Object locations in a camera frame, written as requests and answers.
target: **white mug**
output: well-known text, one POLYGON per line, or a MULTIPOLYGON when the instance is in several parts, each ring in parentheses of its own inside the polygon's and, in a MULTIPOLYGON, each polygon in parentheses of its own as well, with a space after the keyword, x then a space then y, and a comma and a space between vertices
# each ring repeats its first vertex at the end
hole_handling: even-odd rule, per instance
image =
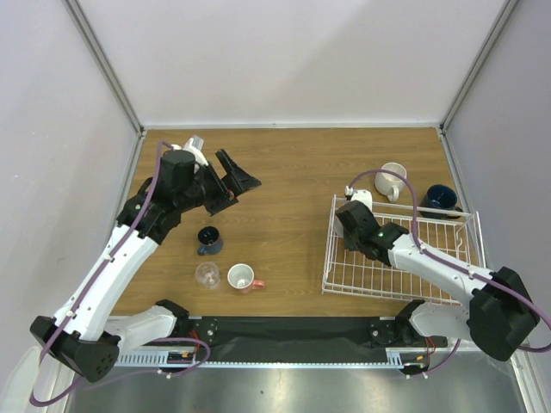
POLYGON ((241 293, 266 287, 264 281, 255 280, 255 272, 247 264, 235 264, 227 272, 227 282, 241 293))
MULTIPOLYGON (((398 175, 407 178, 406 168, 404 168, 399 163, 385 163, 384 165, 382 165, 381 169, 396 172, 398 175)), ((399 193, 402 189, 404 189, 405 186, 406 184, 404 183, 404 181, 397 178, 396 176, 385 174, 383 172, 379 172, 377 175, 375 175, 375 187, 391 202, 396 202, 398 200, 399 193)))

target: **dark blue cup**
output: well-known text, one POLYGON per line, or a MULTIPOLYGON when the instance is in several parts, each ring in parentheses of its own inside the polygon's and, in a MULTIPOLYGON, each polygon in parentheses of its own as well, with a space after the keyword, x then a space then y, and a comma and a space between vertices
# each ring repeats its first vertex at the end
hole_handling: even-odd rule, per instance
MULTIPOLYGON (((463 212, 461 208, 457 206, 457 194, 455 191, 445 185, 433 185, 429 188, 423 200, 421 201, 421 207, 442 209, 444 211, 458 211, 463 212)), ((447 213, 433 213, 426 211, 419 211, 419 213, 425 218, 433 219, 458 219, 460 215, 448 215, 447 213)))
POLYGON ((201 246, 197 250, 197 254, 204 256, 205 254, 218 254, 222 251, 224 242, 220 237, 219 231, 213 226, 206 226, 197 234, 197 239, 201 243, 201 246))

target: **white wall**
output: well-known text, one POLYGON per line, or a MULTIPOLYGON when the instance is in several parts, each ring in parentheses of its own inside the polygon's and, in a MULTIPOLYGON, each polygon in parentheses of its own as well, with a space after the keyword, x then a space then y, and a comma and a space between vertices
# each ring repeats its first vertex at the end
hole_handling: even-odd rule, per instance
MULTIPOLYGON (((521 2, 449 130, 492 265, 551 314, 551 2, 521 2)), ((536 346, 551 334, 540 323, 536 346)), ((551 389, 551 354, 537 359, 551 389)))
POLYGON ((81 0, 148 125, 425 123, 504 0, 81 0))
POLYGON ((62 2, 0 2, 0 391, 80 284, 136 136, 62 2))

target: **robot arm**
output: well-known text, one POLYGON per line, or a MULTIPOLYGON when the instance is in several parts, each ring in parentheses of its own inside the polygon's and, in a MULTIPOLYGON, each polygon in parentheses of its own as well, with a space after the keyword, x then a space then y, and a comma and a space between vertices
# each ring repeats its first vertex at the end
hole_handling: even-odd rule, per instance
POLYGON ((539 322, 540 318, 517 299, 451 267, 495 280, 531 301, 514 271, 505 267, 498 272, 478 268, 427 244, 422 244, 420 250, 406 228, 392 222, 380 226, 364 195, 353 196, 337 210, 337 217, 344 236, 367 258, 416 274, 461 303, 443 306, 414 300, 407 305, 400 316, 419 335, 469 339, 491 357, 507 361, 539 322), (452 265, 435 260, 429 252, 452 265))
POLYGON ((238 202, 238 196, 261 185, 235 164, 223 150, 216 152, 227 175, 219 178, 201 153, 202 139, 194 137, 184 147, 173 145, 160 159, 158 182, 151 202, 127 241, 111 256, 129 231, 142 206, 152 178, 129 199, 117 217, 108 245, 77 291, 53 317, 37 317, 31 333, 44 346, 67 316, 63 331, 49 354, 88 381, 101 379, 124 354, 157 338, 187 332, 188 313, 168 300, 149 310, 108 322, 108 316, 139 267, 181 222, 181 215, 204 206, 214 215, 238 202), (78 310, 71 308, 98 268, 110 260, 97 276, 78 310))

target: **clear glass cup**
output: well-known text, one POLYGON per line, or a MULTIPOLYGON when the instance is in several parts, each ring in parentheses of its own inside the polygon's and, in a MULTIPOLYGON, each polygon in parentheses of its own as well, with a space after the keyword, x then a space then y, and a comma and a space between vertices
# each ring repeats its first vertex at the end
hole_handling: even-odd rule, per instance
POLYGON ((195 278, 206 288, 216 288, 220 284, 220 270, 214 262, 204 262, 195 270, 195 278))

